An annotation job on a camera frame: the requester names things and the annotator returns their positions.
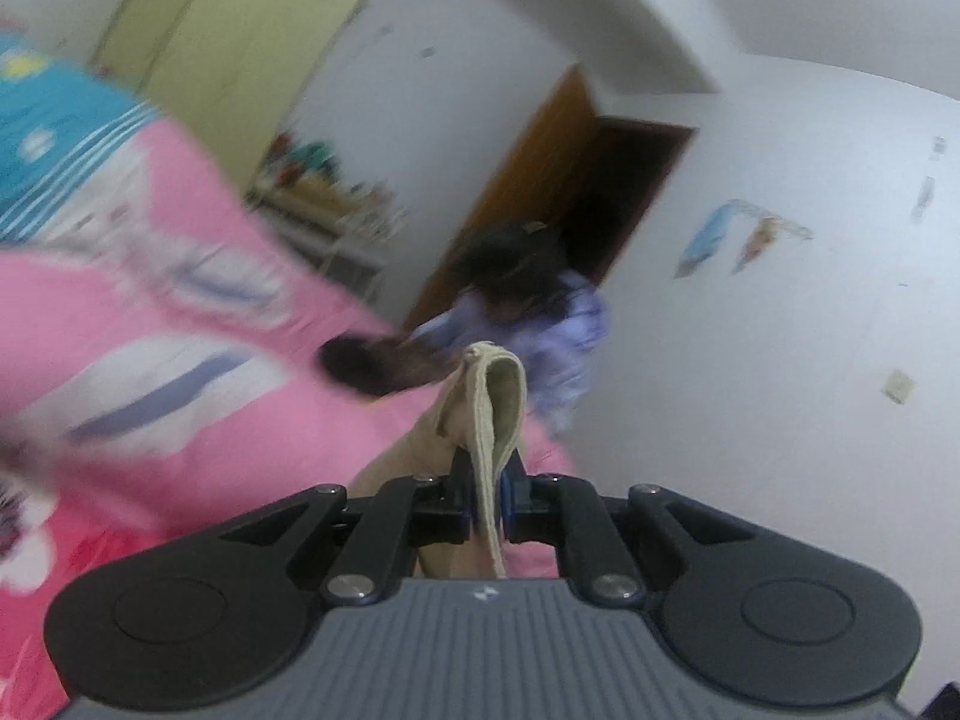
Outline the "beige jacket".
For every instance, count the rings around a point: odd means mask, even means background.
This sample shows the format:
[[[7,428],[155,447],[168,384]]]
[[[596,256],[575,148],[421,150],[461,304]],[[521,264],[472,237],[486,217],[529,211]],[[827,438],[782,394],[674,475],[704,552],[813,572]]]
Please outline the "beige jacket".
[[[486,341],[471,344],[412,429],[348,484],[353,496],[372,496],[394,478],[441,478],[452,470],[455,454],[466,452],[472,470],[467,491],[475,499],[469,536],[460,544],[423,546],[418,567],[425,577],[493,580],[508,575],[500,479],[519,447],[526,395],[526,371],[517,356]]]

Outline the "child in purple clothes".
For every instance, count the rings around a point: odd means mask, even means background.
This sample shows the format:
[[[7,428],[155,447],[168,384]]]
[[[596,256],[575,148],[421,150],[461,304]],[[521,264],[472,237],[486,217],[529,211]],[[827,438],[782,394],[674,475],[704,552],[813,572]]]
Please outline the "child in purple clothes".
[[[343,333],[316,353],[319,371],[366,397],[439,382],[471,344],[498,344],[526,369],[527,403],[545,431],[569,431],[589,392],[589,358],[608,332],[607,307],[566,266],[540,223],[487,227],[451,263],[451,307],[400,337]]]

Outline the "cluttered side table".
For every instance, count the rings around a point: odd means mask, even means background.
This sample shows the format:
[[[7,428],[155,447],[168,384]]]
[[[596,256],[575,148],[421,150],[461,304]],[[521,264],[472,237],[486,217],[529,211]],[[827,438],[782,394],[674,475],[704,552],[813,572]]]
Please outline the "cluttered side table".
[[[283,130],[245,201],[316,275],[376,300],[407,210],[385,185],[345,182],[334,145]]]

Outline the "pink cartoon quilt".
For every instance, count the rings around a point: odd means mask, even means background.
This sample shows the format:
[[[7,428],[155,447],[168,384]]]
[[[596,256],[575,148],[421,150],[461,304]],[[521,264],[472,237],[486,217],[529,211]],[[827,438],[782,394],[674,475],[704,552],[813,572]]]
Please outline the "pink cartoon quilt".
[[[43,644],[83,572],[314,484],[352,483],[436,398],[360,397],[316,351],[381,322],[245,213],[171,122],[42,244],[2,255],[2,712],[64,691]]]

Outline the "brown wooden door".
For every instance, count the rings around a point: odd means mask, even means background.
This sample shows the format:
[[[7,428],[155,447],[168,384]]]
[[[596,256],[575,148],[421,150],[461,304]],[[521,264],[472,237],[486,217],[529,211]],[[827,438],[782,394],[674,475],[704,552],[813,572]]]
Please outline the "brown wooden door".
[[[455,252],[472,232],[497,224],[544,224],[566,265],[601,283],[695,135],[685,125],[601,114],[586,75],[569,67],[478,195],[405,327],[449,309]]]

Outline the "yellow-green wardrobe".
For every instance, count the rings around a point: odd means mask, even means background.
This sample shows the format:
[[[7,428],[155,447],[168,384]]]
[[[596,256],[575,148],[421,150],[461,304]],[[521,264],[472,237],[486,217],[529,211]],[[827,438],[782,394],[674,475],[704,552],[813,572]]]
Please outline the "yellow-green wardrobe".
[[[93,67],[181,124],[239,190],[361,0],[122,0]]]

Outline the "blue cloth on wall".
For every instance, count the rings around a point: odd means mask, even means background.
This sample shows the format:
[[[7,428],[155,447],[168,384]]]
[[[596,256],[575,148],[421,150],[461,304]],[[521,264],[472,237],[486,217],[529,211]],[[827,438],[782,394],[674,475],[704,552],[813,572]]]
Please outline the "blue cloth on wall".
[[[729,227],[737,216],[755,216],[756,214],[757,209],[754,205],[743,200],[731,200],[711,211],[680,254],[674,277],[686,278],[693,275],[721,249],[722,243],[726,241]]]

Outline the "orange cloth on wall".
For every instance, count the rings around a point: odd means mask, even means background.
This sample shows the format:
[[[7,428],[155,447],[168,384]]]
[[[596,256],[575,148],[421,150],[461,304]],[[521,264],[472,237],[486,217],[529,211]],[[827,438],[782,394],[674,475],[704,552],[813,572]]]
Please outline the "orange cloth on wall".
[[[785,220],[781,216],[760,216],[754,231],[750,232],[747,241],[740,249],[737,257],[734,271],[740,273],[748,265],[756,262],[766,250],[770,250],[782,236],[799,239],[800,241],[811,241],[814,233],[802,224],[793,223]]]

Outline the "wall socket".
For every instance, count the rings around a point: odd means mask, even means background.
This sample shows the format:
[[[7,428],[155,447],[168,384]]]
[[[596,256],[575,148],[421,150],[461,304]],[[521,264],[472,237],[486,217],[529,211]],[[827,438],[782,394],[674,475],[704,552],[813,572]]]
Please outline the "wall socket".
[[[908,376],[907,372],[895,369],[895,371],[890,372],[889,377],[885,380],[882,394],[896,405],[905,405],[913,393],[914,387],[916,387],[916,382]]]

